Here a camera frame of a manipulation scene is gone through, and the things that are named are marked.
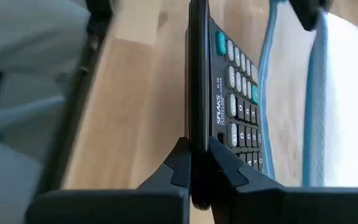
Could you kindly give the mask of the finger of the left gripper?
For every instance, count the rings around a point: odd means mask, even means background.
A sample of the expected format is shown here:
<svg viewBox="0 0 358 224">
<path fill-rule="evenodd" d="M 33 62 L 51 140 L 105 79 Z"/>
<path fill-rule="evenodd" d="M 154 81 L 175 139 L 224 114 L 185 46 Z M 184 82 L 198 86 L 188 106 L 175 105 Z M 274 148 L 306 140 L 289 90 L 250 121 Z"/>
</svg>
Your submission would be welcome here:
<svg viewBox="0 0 358 224">
<path fill-rule="evenodd" d="M 306 31 L 316 27 L 320 9 L 329 11 L 333 0 L 289 0 L 298 20 Z"/>
</svg>

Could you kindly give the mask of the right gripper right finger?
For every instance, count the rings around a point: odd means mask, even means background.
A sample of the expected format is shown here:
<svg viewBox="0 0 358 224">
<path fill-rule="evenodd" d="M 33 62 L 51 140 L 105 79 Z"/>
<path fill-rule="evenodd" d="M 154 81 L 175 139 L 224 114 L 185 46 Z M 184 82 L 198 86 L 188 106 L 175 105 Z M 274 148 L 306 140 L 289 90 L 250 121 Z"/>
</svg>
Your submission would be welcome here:
<svg viewBox="0 0 358 224">
<path fill-rule="evenodd" d="M 215 224 L 358 224 L 358 187 L 285 187 L 209 139 Z"/>
</svg>

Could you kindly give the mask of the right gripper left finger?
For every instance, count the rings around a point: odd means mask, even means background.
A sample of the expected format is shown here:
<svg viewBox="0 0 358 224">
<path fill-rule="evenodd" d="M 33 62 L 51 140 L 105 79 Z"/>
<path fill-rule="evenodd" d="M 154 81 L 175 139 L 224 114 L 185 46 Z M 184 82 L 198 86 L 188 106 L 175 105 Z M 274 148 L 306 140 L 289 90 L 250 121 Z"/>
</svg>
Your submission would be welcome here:
<svg viewBox="0 0 358 224">
<path fill-rule="evenodd" d="M 191 152 L 186 137 L 136 189 L 54 190 L 35 198 L 25 224 L 189 224 Z"/>
</svg>

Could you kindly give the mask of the white mesh pouch blue zipper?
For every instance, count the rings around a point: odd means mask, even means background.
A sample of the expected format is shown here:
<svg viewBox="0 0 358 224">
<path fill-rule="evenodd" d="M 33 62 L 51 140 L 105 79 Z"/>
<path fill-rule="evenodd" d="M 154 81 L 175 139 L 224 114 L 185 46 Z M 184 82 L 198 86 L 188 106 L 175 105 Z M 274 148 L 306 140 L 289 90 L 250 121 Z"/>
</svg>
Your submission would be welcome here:
<svg viewBox="0 0 358 224">
<path fill-rule="evenodd" d="M 358 26 L 320 9 L 306 31 L 289 0 L 269 0 L 259 85 L 264 174 L 358 187 Z"/>
</svg>

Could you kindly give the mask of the black calculator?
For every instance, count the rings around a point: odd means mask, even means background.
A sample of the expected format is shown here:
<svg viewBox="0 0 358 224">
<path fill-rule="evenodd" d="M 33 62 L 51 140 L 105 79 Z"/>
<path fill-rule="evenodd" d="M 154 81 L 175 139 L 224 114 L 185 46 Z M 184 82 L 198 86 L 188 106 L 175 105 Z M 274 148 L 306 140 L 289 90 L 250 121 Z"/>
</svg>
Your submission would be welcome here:
<svg viewBox="0 0 358 224">
<path fill-rule="evenodd" d="M 193 160 L 192 201 L 207 210 L 205 156 L 215 138 L 263 169 L 258 69 L 210 15 L 209 0 L 190 0 L 186 29 L 186 136 Z"/>
</svg>

